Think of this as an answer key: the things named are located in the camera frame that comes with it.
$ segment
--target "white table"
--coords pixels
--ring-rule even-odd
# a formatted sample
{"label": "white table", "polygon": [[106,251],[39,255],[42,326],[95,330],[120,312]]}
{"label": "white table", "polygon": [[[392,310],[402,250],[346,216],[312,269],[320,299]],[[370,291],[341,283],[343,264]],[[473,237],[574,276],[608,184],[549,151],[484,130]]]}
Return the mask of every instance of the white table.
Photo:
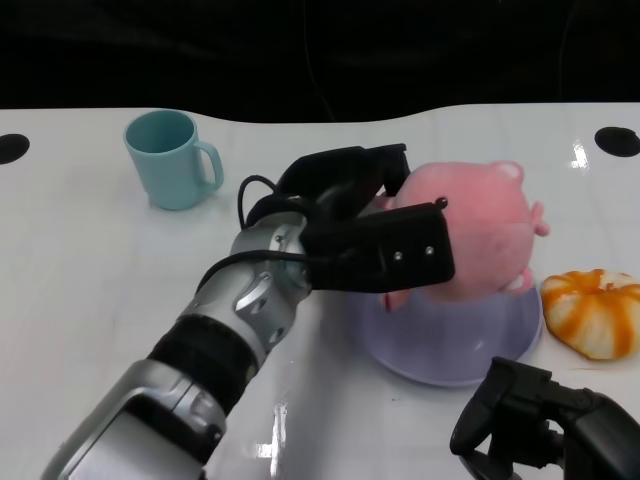
{"label": "white table", "polygon": [[[0,166],[0,478],[37,478],[169,329],[202,273],[228,253],[241,180],[254,173],[277,180],[304,154],[404,142],[412,167],[518,161],[529,199],[545,203],[552,227],[536,243],[538,278],[592,268],[640,276],[640,157],[611,157],[593,141],[604,126],[640,130],[635,105],[466,106],[335,125],[196,115],[227,180],[181,213],[149,206],[125,151],[122,130],[142,111],[0,111],[0,134],[31,140],[25,157]],[[261,188],[251,187],[247,206],[266,193]],[[378,367],[343,335],[340,312],[323,308],[326,296],[300,306],[294,330],[234,410],[209,465],[216,480],[470,478],[448,441],[472,390],[428,388]],[[530,361],[640,418],[640,360],[589,363],[545,332]],[[270,445],[274,412],[275,436],[283,442],[286,433],[279,452]],[[561,478],[554,468],[520,473]]]}

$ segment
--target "orange and white toy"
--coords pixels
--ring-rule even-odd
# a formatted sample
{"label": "orange and white toy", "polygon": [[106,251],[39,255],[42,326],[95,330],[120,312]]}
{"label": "orange and white toy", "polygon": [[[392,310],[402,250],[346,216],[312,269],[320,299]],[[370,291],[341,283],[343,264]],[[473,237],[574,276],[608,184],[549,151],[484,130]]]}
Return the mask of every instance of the orange and white toy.
{"label": "orange and white toy", "polygon": [[629,275],[552,275],[541,295],[549,331],[585,357],[616,360],[640,350],[640,283]]}

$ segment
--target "silver robot arm segment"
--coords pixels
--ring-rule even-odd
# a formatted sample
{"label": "silver robot arm segment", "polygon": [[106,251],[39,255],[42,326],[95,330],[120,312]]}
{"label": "silver robot arm segment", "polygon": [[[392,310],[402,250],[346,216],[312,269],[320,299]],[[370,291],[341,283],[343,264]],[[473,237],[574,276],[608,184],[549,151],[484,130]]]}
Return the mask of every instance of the silver robot arm segment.
{"label": "silver robot arm segment", "polygon": [[[265,217],[238,235],[231,254],[301,254],[304,223],[296,213]],[[226,415],[310,293],[305,269],[258,260],[215,273],[149,358],[133,364],[60,447],[42,479],[198,479]]]}

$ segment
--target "plush toy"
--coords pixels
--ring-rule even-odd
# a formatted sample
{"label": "plush toy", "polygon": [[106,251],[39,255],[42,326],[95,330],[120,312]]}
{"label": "plush toy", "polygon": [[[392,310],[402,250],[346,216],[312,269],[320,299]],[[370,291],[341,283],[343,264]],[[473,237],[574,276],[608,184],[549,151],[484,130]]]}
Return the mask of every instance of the plush toy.
{"label": "plush toy", "polygon": [[[515,162],[429,163],[409,175],[397,196],[376,199],[377,206],[387,209],[447,199],[443,213],[456,273],[449,282],[423,287],[430,298],[459,302],[533,287],[528,264],[534,236],[548,235],[549,226],[542,220],[540,203],[529,208],[523,178]],[[390,311],[410,294],[391,292],[382,301]]]}

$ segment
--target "translucent bowl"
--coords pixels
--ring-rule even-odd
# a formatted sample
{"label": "translucent bowl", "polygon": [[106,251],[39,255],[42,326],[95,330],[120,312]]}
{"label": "translucent bowl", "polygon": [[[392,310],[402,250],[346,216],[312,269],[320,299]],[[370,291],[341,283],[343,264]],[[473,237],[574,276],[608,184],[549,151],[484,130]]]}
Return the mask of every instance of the translucent bowl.
{"label": "translucent bowl", "polygon": [[443,387],[482,382],[495,356],[518,360],[540,338],[536,289],[463,303],[432,302],[414,292],[392,313],[379,295],[350,294],[357,339],[380,363],[412,380]]}

